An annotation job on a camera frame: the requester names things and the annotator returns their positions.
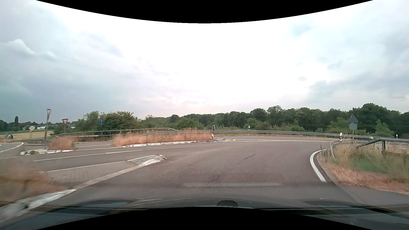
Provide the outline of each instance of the sky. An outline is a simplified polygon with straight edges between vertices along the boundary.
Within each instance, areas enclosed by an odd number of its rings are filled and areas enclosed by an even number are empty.
[[[409,1],[189,24],[0,1],[0,120],[288,108],[409,111]]]

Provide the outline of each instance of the windshield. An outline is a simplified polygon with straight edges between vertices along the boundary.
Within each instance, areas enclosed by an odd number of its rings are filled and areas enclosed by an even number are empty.
[[[374,0],[197,24],[2,0],[0,212],[24,211],[0,222],[215,194],[406,213],[408,15]]]

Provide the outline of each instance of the field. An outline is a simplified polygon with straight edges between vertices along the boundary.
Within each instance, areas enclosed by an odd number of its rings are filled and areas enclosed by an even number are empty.
[[[36,132],[44,132],[45,129],[34,129],[33,133]],[[28,133],[30,132],[30,130],[20,130],[20,131],[4,131],[4,132],[0,132],[0,135],[6,135],[7,133],[9,134],[15,134],[15,133]]]
[[[52,131],[47,132],[47,136],[50,136],[52,134]],[[11,140],[21,140],[21,139],[27,139],[27,138],[44,138],[45,131],[39,131],[39,132],[33,132],[33,136],[30,135],[30,133],[23,133],[23,132],[17,132],[17,133],[12,133],[13,139],[7,139],[8,141]],[[3,138],[4,136],[2,135],[0,138],[2,141],[6,140]]]

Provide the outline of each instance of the white road edge line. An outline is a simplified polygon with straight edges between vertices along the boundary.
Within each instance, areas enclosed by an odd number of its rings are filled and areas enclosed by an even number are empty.
[[[264,137],[264,138],[304,138],[304,139],[309,139],[310,137],[285,137],[285,136],[215,136],[216,138],[231,138],[231,137],[238,137],[238,138],[253,138],[253,137]],[[328,139],[328,140],[333,140],[337,138],[311,138],[311,139]]]
[[[73,168],[67,168],[67,169],[56,169],[56,170],[51,170],[51,171],[46,171],[46,172],[58,172],[58,171],[64,171],[64,170],[70,170],[70,169],[80,169],[80,168],[86,168],[86,167],[98,166],[98,165],[109,165],[109,164],[114,164],[114,163],[119,163],[119,162],[126,162],[126,160],[97,164],[97,165],[85,165],[85,166],[79,166],[79,167],[73,167]]]
[[[324,176],[322,176],[321,172],[318,170],[317,166],[314,163],[314,156],[318,153],[321,152],[322,150],[318,150],[316,152],[313,152],[310,156],[310,163],[312,166],[312,169],[314,170],[315,174],[318,176],[318,178],[321,180],[321,182],[327,182],[324,178]]]
[[[13,148],[10,148],[10,149],[6,149],[6,150],[2,150],[2,151],[0,151],[0,153],[2,153],[2,152],[5,152],[5,151],[9,151],[9,150],[12,150],[12,149],[15,149],[15,148],[18,148],[18,147],[20,147],[22,144],[24,144],[24,143],[22,143],[22,142],[17,142],[17,143],[20,143],[18,146],[16,146],[16,147],[13,147]]]
[[[112,152],[112,153],[134,152],[134,151],[142,151],[142,149],[141,149],[141,150],[133,150],[133,151]],[[43,161],[43,160],[55,160],[55,159],[64,159],[64,158],[80,157],[80,156],[94,156],[94,155],[101,155],[101,154],[111,154],[111,153],[96,153],[96,154],[87,154],[87,155],[79,155],[79,156],[66,156],[66,157],[58,157],[58,158],[49,158],[49,159],[42,159],[42,160],[34,160],[33,162],[35,162],[35,161]]]
[[[105,154],[111,154],[111,153],[126,153],[126,152],[135,152],[135,151],[142,151],[142,149],[141,149],[141,150],[120,151],[120,152],[110,152],[110,153],[105,153]]]
[[[13,157],[17,157],[17,156],[2,157],[2,158],[0,158],[0,159],[13,158]]]

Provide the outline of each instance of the bush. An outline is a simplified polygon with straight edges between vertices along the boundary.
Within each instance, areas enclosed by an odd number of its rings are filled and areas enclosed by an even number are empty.
[[[306,132],[306,130],[303,127],[298,126],[298,125],[292,126],[291,131],[293,131],[293,132]]]
[[[256,130],[273,130],[271,125],[267,122],[260,122],[258,125],[255,127]]]

